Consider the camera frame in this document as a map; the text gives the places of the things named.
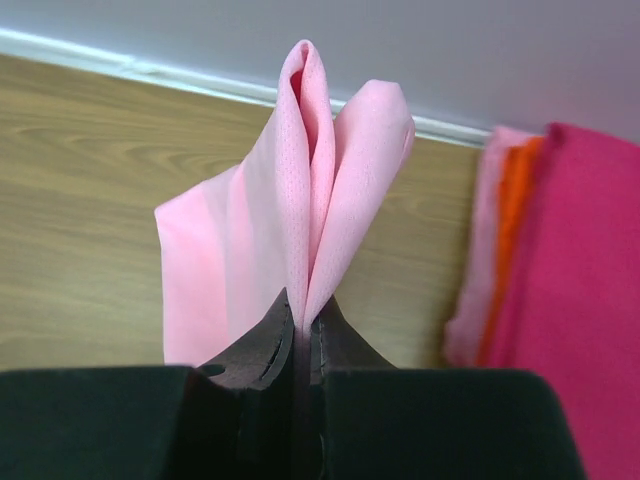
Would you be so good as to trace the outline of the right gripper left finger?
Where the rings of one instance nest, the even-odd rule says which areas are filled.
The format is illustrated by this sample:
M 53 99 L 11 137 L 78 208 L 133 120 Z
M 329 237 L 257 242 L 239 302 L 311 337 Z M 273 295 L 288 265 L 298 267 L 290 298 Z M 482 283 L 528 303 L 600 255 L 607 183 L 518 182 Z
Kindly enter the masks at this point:
M 253 328 L 197 370 L 229 390 L 266 390 L 287 375 L 293 341 L 294 321 L 283 289 Z

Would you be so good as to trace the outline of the light pink t-shirt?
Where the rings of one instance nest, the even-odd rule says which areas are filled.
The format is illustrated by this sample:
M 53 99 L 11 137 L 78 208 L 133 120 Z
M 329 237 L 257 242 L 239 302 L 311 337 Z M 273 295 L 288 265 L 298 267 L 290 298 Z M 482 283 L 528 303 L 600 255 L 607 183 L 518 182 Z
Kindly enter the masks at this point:
M 298 42 L 246 157 L 155 211 L 165 362 L 202 365 L 257 325 L 280 294 L 307 337 L 414 137 L 394 82 L 366 82 L 333 113 L 321 56 Z

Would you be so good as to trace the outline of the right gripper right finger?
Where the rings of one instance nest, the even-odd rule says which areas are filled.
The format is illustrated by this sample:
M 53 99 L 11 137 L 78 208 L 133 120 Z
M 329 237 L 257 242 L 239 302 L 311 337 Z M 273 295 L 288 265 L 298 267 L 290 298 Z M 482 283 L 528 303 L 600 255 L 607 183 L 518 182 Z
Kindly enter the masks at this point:
M 349 324 L 334 296 L 312 323 L 310 360 L 312 375 L 336 369 L 395 369 Z

